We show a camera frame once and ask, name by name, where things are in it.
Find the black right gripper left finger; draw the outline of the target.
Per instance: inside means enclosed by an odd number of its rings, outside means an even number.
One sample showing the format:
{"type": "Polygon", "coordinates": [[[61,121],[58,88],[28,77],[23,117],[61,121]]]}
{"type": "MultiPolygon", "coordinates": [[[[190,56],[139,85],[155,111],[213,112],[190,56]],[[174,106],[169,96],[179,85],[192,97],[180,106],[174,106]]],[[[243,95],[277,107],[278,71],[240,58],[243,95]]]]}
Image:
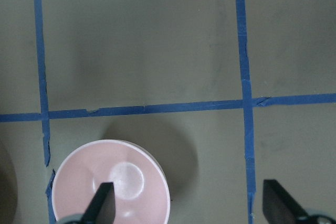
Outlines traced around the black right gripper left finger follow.
{"type": "Polygon", "coordinates": [[[101,183],[80,223],[113,224],[116,216],[116,198],[113,182],[101,183]]]}

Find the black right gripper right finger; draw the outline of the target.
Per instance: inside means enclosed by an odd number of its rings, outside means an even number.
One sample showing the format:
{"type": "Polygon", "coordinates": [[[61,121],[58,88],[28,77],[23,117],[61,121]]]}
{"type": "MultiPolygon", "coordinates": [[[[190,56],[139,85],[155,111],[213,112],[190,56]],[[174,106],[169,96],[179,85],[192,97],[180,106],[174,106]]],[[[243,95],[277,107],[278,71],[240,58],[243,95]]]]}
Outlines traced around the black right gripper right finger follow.
{"type": "Polygon", "coordinates": [[[275,179],[265,179],[263,214],[268,223],[307,223],[308,213],[275,179]]]}

